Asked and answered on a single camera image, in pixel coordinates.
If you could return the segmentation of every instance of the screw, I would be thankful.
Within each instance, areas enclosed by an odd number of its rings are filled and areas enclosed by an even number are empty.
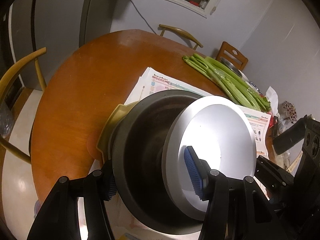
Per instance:
[[[249,183],[252,183],[252,182],[254,181],[254,178],[251,177],[251,176],[246,176],[246,177],[245,177],[245,180],[246,180],[247,182],[249,182]]]
[[[219,175],[219,171],[217,171],[217,170],[211,170],[211,171],[210,171],[210,174],[213,175],[213,176],[218,176],[218,175]]]
[[[310,133],[308,133],[306,137],[306,146],[308,146],[309,143],[310,143]]]
[[[102,171],[101,170],[95,170],[93,171],[92,175],[95,176],[95,177],[98,177],[102,174]]]
[[[311,145],[311,154],[313,158],[316,157],[318,150],[319,150],[319,139],[315,137]]]
[[[67,181],[67,177],[66,176],[63,176],[59,179],[59,182],[60,183],[65,183]]]

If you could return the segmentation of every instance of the silver pot lid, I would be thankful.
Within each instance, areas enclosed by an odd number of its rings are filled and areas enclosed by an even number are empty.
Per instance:
[[[186,146],[227,177],[253,176],[256,145],[251,125],[230,100],[208,96],[189,105],[172,124],[164,143],[162,176],[175,205],[187,216],[203,220],[208,202],[195,194],[184,162]]]

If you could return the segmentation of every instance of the chair backrest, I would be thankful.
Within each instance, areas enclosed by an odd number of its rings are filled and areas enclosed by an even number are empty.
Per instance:
[[[196,44],[195,47],[193,48],[194,50],[196,50],[196,48],[198,46],[200,48],[203,48],[203,45],[194,36],[192,36],[190,33],[186,32],[185,30],[182,30],[182,29],[176,28],[176,27],[172,27],[172,26],[168,26],[168,25],[163,25],[163,24],[159,24],[159,27],[163,28],[160,36],[163,36],[163,34],[166,30],[170,30],[170,31],[190,40],[190,41],[193,41]]]
[[[225,53],[228,52],[231,56],[236,58],[238,61],[236,61],[234,58],[230,57],[228,54]],[[229,62],[231,62],[237,69],[243,70],[245,65],[248,63],[248,59],[241,54],[239,50],[237,50],[235,47],[231,46],[229,43],[224,41],[221,45],[221,48],[218,52],[218,55],[216,57],[217,61],[220,61],[221,57],[225,58]]]
[[[46,83],[44,80],[44,77],[41,73],[41,69],[38,62],[38,57],[45,54],[47,52],[46,48],[39,49],[35,52],[32,52],[31,54],[23,57],[19,61],[17,61],[15,64],[10,67],[7,72],[3,75],[3,77],[0,80],[0,105],[3,103],[4,98],[9,91],[10,87],[12,86],[13,82],[17,79],[20,72],[23,70],[23,68],[26,66],[27,63],[34,60],[35,66],[36,66],[36,73],[38,76],[38,80],[41,86],[41,89],[44,91],[46,88]],[[2,136],[0,135],[0,144],[10,151],[12,154],[17,156],[18,158],[24,160],[27,163],[31,164],[31,158],[21,150],[19,150],[17,147],[6,141]]]

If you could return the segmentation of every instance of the newspaper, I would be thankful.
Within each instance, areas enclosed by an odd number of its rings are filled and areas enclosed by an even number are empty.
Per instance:
[[[153,93],[171,89],[186,90],[202,96],[211,96],[211,94],[206,91],[163,75],[148,67],[139,78],[124,104],[127,105],[142,100]],[[248,118],[255,134],[257,156],[263,155],[264,157],[268,157],[265,136],[271,116],[243,106],[240,106],[240,109]],[[257,182],[266,194],[265,188],[262,187],[259,181]],[[105,206],[115,238],[119,240],[192,240],[199,237],[199,232],[188,235],[167,235],[146,227],[129,212],[119,194],[115,195],[111,201],[105,202]]]

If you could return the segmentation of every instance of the red object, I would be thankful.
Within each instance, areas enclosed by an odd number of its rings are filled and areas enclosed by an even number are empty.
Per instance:
[[[270,122],[269,122],[269,126],[268,126],[268,128],[271,128],[274,125],[274,123],[273,123],[273,115],[272,115],[271,111],[268,112],[267,114],[271,114],[271,118],[270,118]]]
[[[189,3],[195,5],[195,6],[198,6],[199,7],[199,4],[197,2],[194,2],[194,1],[189,1]]]

